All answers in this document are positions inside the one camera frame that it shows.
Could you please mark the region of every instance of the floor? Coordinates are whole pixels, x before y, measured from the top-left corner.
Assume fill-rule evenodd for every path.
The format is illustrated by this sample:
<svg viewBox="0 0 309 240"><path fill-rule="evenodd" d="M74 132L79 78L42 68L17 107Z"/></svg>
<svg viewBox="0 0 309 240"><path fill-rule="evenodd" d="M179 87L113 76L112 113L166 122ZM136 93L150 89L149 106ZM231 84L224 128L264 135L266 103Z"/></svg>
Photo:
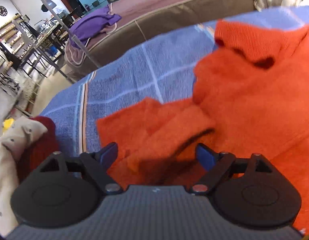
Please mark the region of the floor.
<svg viewBox="0 0 309 240"><path fill-rule="evenodd" d="M67 65L65 65L61 70L65 74L72 72ZM32 116L39 115L57 93L70 86L71 83L59 72L53 73L49 77L44 78L37 93L35 105L31 113Z"/></svg>

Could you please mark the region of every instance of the purple cloth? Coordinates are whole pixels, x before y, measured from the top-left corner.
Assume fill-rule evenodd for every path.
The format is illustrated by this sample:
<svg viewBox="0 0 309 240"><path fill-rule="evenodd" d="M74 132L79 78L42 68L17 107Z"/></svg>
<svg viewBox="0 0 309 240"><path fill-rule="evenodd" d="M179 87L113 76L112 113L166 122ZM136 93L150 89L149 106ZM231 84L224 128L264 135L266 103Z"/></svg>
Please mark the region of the purple cloth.
<svg viewBox="0 0 309 240"><path fill-rule="evenodd" d="M109 5L104 8L96 9L91 14L78 20L71 28L71 32L76 35L85 45L89 38L93 38L99 34L105 27L114 25L121 20L121 16L117 14L108 14ZM77 44L70 39L73 47L79 48Z"/></svg>

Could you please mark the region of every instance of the screw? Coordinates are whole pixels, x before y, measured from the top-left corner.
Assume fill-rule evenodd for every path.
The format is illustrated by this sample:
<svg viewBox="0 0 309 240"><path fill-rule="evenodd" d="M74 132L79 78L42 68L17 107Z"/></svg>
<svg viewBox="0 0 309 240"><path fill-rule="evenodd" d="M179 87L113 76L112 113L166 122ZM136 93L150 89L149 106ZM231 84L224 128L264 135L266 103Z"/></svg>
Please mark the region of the screw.
<svg viewBox="0 0 309 240"><path fill-rule="evenodd" d="M110 183L105 186L105 190L107 192L118 192L120 189L121 187L116 183Z"/></svg>
<svg viewBox="0 0 309 240"><path fill-rule="evenodd" d="M204 184L197 184L192 186L192 190L197 193L203 193L208 191L208 187Z"/></svg>

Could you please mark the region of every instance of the lamp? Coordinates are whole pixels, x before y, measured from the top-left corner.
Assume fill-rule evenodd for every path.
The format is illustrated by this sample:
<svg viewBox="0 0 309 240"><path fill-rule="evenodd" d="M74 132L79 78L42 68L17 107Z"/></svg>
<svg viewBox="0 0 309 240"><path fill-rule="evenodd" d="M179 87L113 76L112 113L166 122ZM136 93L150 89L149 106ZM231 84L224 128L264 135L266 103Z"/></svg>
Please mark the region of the lamp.
<svg viewBox="0 0 309 240"><path fill-rule="evenodd" d="M47 1L48 5L49 5L52 9L56 7L56 3L53 2L52 0L46 0L46 1ZM48 8L47 8L44 4L42 4L42 6L41 6L41 11L47 12L47 11L49 11L49 10L48 10Z"/></svg>

